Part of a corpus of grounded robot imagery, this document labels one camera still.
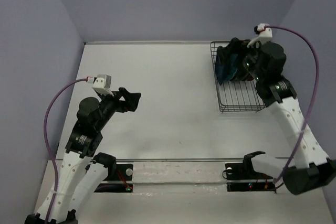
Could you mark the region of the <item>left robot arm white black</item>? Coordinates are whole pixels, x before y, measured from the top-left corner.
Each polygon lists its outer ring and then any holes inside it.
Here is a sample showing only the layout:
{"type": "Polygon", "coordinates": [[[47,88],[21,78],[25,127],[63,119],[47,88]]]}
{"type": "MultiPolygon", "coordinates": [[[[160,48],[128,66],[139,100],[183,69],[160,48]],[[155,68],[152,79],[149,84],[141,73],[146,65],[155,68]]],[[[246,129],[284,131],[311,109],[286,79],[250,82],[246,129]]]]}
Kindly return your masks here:
{"type": "Polygon", "coordinates": [[[78,223],[79,213],[104,179],[116,174],[116,158],[96,150],[102,129],[116,113],[134,112],[141,94],[125,88],[98,91],[79,103],[58,176],[46,199],[25,223],[78,223]]]}

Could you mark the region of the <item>red teal floral plate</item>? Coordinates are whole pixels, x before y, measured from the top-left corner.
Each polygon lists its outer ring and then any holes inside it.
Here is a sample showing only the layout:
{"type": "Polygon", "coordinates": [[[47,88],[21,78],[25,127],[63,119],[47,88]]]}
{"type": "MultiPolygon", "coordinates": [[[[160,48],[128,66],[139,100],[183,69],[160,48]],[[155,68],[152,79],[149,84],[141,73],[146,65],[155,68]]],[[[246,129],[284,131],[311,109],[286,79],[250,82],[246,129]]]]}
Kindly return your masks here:
{"type": "Polygon", "coordinates": [[[243,81],[252,81],[254,78],[251,74],[248,74],[244,79],[243,81]]]}

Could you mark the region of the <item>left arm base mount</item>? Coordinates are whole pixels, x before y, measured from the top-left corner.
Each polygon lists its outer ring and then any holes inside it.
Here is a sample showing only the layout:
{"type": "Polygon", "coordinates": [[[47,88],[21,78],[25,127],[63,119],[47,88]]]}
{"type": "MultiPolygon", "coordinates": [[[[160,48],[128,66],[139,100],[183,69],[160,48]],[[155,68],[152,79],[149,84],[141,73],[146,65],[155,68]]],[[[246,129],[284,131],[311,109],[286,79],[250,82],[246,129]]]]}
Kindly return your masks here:
{"type": "Polygon", "coordinates": [[[116,170],[108,172],[108,176],[99,184],[95,193],[132,193],[133,164],[117,164],[116,170]]]}

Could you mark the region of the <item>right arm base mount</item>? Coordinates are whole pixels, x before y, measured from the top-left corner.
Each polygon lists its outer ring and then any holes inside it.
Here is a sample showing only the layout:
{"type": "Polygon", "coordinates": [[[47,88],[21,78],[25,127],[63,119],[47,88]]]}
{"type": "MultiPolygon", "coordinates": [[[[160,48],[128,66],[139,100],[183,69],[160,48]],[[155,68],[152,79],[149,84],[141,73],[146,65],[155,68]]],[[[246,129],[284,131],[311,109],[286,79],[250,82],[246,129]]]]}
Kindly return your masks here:
{"type": "Polygon", "coordinates": [[[243,170],[242,163],[226,163],[222,172],[226,189],[233,192],[274,191],[273,178],[262,173],[250,174],[243,170]]]}

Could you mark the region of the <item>teal scalloped plate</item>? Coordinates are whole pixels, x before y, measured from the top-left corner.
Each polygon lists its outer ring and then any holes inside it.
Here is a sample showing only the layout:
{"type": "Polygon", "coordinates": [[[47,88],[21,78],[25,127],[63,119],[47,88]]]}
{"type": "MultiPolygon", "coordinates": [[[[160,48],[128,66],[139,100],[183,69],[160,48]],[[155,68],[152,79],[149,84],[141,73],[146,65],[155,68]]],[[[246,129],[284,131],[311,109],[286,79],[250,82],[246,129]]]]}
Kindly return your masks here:
{"type": "Polygon", "coordinates": [[[235,76],[237,69],[238,69],[237,64],[236,64],[237,59],[238,59],[238,54],[230,55],[227,76],[225,78],[225,81],[231,81],[233,77],[235,76]]]}

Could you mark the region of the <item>dark blue curved dish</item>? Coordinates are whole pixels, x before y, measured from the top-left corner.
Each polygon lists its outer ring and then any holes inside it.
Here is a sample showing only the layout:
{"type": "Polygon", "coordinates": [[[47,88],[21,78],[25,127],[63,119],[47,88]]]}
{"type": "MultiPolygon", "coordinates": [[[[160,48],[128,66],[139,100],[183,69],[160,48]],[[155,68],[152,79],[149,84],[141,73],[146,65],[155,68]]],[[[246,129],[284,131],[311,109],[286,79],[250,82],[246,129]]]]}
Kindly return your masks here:
{"type": "Polygon", "coordinates": [[[230,80],[230,59],[216,56],[215,74],[219,85],[230,80]]]}

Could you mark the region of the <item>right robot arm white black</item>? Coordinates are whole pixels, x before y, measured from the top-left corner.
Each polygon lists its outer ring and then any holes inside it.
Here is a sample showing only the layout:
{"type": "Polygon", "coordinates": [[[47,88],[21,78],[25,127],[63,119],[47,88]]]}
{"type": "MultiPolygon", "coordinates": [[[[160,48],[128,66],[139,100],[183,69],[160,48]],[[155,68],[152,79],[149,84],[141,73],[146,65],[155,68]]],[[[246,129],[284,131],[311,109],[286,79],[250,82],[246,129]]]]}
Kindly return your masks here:
{"type": "Polygon", "coordinates": [[[218,46],[214,72],[218,84],[255,81],[255,89],[277,121],[292,153],[287,161],[264,151],[248,153],[242,162],[225,169],[228,180],[272,178],[270,190],[284,185],[300,195],[330,184],[335,179],[335,160],[322,149],[302,114],[297,93],[282,75],[287,56],[277,43],[233,38],[218,46]]]}

